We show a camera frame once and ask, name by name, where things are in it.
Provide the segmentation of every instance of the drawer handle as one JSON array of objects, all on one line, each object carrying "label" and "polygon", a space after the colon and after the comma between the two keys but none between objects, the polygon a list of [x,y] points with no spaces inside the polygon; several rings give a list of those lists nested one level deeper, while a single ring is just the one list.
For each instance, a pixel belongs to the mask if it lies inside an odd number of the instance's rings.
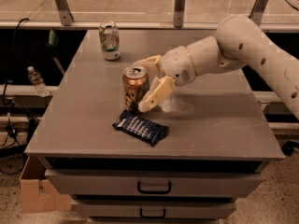
[{"label": "drawer handle", "polygon": [[139,214],[140,214],[140,217],[142,217],[142,218],[165,218],[165,216],[166,216],[166,210],[164,208],[163,209],[163,214],[161,216],[154,217],[154,216],[144,216],[143,213],[142,213],[142,208],[140,208],[139,209]]},{"label": "drawer handle", "polygon": [[141,189],[141,182],[138,181],[138,183],[137,183],[137,190],[141,194],[158,194],[158,195],[168,194],[171,191],[171,182],[168,182],[168,188],[167,188],[167,190],[143,190],[143,189]]}]

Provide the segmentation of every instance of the soda can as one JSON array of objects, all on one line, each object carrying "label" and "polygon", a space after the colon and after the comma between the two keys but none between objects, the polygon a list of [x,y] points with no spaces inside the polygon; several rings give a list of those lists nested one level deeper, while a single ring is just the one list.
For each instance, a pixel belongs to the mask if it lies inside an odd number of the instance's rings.
[{"label": "soda can", "polygon": [[113,21],[103,22],[99,28],[101,48],[106,60],[116,60],[121,56],[119,28]]},{"label": "soda can", "polygon": [[124,70],[123,87],[128,111],[139,112],[138,104],[150,89],[150,79],[143,66],[131,66]]}]

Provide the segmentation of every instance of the table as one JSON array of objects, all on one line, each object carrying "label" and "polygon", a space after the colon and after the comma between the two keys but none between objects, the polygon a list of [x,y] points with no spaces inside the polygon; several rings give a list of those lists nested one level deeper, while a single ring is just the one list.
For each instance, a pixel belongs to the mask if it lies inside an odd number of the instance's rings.
[{"label": "table", "polygon": [[214,223],[284,158],[241,70],[204,75],[141,116],[169,126],[155,147],[114,130],[133,62],[214,30],[120,30],[121,58],[103,59],[88,31],[25,150],[46,177],[99,223]]}]

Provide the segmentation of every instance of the water bottle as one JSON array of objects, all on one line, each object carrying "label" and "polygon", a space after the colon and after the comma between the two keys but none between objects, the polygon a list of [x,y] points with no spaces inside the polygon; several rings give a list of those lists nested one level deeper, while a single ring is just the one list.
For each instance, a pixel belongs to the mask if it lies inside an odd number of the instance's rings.
[{"label": "water bottle", "polygon": [[37,94],[41,97],[48,96],[49,90],[47,89],[44,79],[40,75],[40,73],[37,70],[35,70],[33,66],[29,66],[27,70],[28,70],[28,77],[31,83],[33,84],[33,86],[36,88]]}]

